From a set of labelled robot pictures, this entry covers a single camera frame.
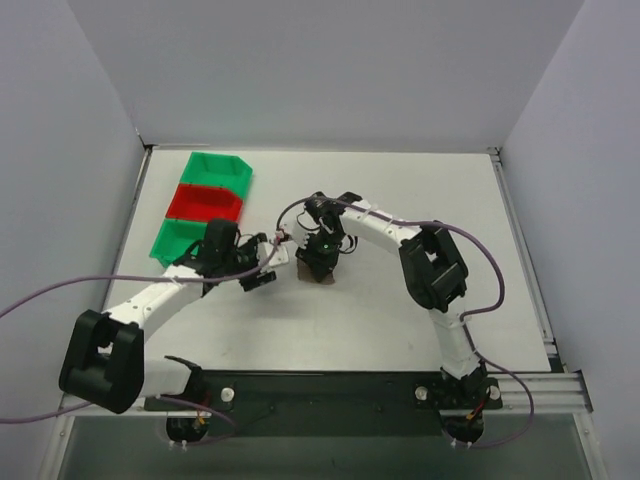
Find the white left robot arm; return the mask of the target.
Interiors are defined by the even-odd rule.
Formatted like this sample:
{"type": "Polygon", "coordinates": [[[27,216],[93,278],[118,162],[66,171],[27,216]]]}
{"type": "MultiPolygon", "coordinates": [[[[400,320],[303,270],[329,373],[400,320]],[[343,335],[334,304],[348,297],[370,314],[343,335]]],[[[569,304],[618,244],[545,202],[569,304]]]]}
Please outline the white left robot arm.
{"type": "Polygon", "coordinates": [[[103,312],[77,319],[62,363],[62,392],[112,413],[127,411],[143,397],[163,397],[190,411],[204,397],[202,368],[184,358],[145,356],[146,342],[187,306],[221,283],[239,281],[250,291],[276,278],[273,261],[280,239],[266,233],[239,240],[238,225],[214,219],[156,280],[103,312]]]}

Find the tan sock with striped cuff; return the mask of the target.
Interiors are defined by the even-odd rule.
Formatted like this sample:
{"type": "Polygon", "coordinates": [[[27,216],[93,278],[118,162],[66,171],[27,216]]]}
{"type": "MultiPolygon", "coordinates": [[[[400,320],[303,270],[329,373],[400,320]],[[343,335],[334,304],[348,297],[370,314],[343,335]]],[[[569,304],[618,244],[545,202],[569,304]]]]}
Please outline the tan sock with striped cuff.
{"type": "Polygon", "coordinates": [[[332,285],[335,283],[334,270],[337,261],[329,260],[297,260],[297,278],[306,283],[332,285]]]}

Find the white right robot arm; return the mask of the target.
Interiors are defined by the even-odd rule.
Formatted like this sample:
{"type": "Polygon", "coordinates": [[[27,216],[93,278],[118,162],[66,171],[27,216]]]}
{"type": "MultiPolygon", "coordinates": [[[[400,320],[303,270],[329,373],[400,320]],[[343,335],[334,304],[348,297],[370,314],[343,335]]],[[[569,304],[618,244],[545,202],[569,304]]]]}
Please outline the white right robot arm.
{"type": "Polygon", "coordinates": [[[451,306],[465,296],[468,277],[451,235],[441,227],[406,226],[352,192],[335,202],[317,192],[304,202],[303,213],[314,224],[295,222],[290,235],[297,245],[296,257],[317,282],[333,273],[346,237],[369,242],[399,259],[409,296],[428,311],[434,325],[444,398],[457,408],[476,400],[487,373],[451,306]]]}

